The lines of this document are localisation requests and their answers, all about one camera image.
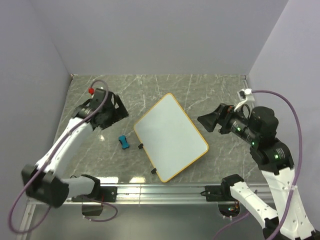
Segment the blue whiteboard eraser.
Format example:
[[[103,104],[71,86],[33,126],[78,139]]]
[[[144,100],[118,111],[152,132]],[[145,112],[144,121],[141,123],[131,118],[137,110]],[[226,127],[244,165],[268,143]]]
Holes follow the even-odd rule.
[[[118,137],[118,141],[120,142],[121,148],[122,148],[123,150],[128,149],[128,148],[130,147],[130,144],[128,143],[127,138],[126,138],[125,135],[119,136],[119,137]]]

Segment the white board with yellow frame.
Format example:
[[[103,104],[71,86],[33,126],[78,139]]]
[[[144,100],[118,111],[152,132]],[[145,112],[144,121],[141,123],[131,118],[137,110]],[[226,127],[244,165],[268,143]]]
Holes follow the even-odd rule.
[[[133,125],[133,130],[163,183],[209,150],[205,138],[172,93],[151,107]]]

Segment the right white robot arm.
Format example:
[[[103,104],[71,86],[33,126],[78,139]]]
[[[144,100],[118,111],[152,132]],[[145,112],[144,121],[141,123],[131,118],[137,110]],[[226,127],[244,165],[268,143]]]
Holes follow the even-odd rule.
[[[298,189],[294,187],[297,170],[291,152],[277,137],[278,119],[272,109],[253,108],[249,117],[233,105],[221,103],[213,112],[197,120],[212,132],[234,133],[250,145],[250,155],[264,176],[275,208],[270,207],[237,174],[221,181],[220,193],[226,200],[239,201],[259,222],[263,236],[270,240],[318,240],[320,232],[310,223]]]

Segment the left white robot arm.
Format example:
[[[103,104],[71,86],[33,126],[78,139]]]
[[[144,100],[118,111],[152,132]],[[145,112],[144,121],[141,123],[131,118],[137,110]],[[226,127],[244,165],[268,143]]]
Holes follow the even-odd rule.
[[[119,95],[97,88],[93,97],[73,112],[62,135],[48,153],[35,165],[27,164],[21,171],[28,197],[59,208],[68,198],[85,196],[89,201],[101,197],[101,181],[91,175],[64,179],[67,165],[84,140],[96,129],[104,130],[129,113]]]

